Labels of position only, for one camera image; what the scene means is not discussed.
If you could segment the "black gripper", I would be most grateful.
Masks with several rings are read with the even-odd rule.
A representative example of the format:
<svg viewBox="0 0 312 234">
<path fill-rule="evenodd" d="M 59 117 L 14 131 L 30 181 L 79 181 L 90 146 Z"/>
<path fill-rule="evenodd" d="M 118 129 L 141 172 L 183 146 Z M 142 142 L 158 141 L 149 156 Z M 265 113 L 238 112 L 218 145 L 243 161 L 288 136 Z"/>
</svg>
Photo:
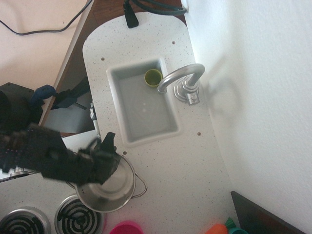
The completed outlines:
<svg viewBox="0 0 312 234">
<path fill-rule="evenodd" d="M 114 146 L 115 133 L 108 132 L 103 142 L 96 145 L 94 149 L 80 149 L 80 155 L 90 156 L 93 160 L 93 166 L 90 173 L 86 176 L 86 183 L 98 183 L 102 185 L 117 170 L 119 165 L 119 154 Z"/>
</svg>

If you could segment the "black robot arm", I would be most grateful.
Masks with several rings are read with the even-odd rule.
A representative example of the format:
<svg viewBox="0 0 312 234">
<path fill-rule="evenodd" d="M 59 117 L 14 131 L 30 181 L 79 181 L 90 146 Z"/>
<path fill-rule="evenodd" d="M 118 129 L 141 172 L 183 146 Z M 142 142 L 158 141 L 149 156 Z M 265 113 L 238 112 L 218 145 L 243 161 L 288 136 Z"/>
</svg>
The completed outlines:
<svg viewBox="0 0 312 234">
<path fill-rule="evenodd" d="M 31 124 L 27 130 L 0 136 L 0 168 L 4 173 L 21 167 L 43 177 L 77 185 L 103 184 L 117 170 L 121 156 L 114 149 L 112 132 L 104 140 L 92 139 L 76 153 L 57 131 Z"/>
</svg>

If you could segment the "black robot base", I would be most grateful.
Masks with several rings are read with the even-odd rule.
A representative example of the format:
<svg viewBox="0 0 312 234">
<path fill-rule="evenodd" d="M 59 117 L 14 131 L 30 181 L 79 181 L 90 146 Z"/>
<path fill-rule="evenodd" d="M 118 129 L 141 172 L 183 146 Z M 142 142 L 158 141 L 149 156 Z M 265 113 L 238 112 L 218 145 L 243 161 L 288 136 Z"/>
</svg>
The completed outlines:
<svg viewBox="0 0 312 234">
<path fill-rule="evenodd" d="M 11 134 L 27 129 L 29 124 L 39 124 L 43 109 L 31 107 L 32 89 L 6 83 L 0 86 L 0 132 Z"/>
</svg>

